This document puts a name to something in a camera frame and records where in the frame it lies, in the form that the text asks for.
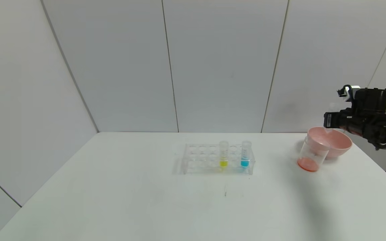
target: clear plastic cup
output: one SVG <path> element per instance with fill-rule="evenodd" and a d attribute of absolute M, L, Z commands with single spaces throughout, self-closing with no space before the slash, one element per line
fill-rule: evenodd
<path fill-rule="evenodd" d="M 326 140 L 306 136 L 297 164 L 306 171 L 318 171 L 330 148 Z"/>

